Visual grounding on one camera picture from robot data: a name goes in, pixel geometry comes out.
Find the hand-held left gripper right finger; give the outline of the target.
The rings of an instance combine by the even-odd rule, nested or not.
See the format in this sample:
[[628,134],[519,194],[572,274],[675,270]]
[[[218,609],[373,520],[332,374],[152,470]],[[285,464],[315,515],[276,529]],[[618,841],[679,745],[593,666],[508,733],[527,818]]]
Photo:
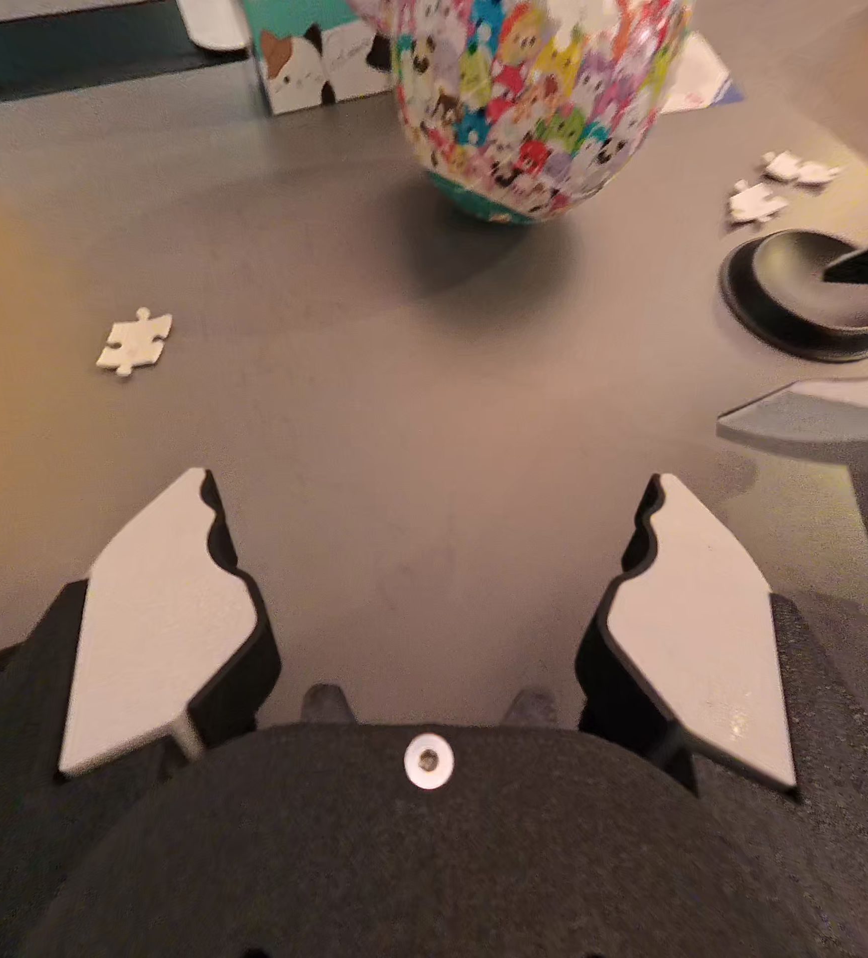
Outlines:
[[774,601],[752,557],[688,486],[653,474],[579,644],[579,731],[692,792],[692,758],[702,756],[797,793]]

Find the puzzle ball cardboard box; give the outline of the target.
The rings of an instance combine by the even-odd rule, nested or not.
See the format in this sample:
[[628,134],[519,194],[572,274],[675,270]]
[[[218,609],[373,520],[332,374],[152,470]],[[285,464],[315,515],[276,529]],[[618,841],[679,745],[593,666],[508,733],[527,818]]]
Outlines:
[[391,87],[390,38],[344,1],[247,1],[260,83],[281,116]]

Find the dark teal flat panel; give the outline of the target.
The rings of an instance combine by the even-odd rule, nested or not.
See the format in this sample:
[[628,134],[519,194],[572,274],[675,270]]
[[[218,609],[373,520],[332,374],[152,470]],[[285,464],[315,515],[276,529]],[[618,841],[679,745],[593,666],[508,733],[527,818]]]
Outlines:
[[176,2],[117,4],[0,20],[0,102],[245,61],[188,36]]

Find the joined white puzzle pieces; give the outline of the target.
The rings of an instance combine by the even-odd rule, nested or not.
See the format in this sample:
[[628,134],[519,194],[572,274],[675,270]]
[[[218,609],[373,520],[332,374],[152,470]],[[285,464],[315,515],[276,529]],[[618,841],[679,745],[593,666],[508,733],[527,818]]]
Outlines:
[[788,150],[762,154],[763,176],[778,184],[819,190],[831,185],[844,169],[802,158]]

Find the black round ball stand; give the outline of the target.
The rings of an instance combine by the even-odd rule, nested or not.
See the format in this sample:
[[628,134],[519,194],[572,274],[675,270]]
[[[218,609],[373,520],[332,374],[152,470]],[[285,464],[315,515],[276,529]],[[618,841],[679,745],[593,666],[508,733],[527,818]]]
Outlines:
[[868,285],[824,282],[822,271],[858,247],[806,229],[750,239],[723,260],[719,291],[739,323],[775,349],[826,364],[857,362],[868,358]]

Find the white instruction leaflet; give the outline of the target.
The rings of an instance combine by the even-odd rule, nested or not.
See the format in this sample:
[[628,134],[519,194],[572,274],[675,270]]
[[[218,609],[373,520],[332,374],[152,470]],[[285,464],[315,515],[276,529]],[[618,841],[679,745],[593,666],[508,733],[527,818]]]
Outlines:
[[699,111],[743,100],[740,88],[713,47],[701,33],[689,31],[661,115]]

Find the colourful cartoon puzzle ball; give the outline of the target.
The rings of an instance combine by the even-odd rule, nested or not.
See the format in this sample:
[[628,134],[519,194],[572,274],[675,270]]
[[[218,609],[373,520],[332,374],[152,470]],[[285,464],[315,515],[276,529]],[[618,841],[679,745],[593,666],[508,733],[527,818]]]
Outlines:
[[593,198],[663,109],[687,1],[355,1],[391,42],[401,129],[483,222],[547,222]]

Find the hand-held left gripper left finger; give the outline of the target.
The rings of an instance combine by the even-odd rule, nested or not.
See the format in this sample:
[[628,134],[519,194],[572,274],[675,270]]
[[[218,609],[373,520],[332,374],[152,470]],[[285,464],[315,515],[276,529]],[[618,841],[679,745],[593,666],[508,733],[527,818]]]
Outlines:
[[188,469],[89,571],[59,772],[80,776],[165,737],[197,760],[257,728],[281,671],[214,477]]

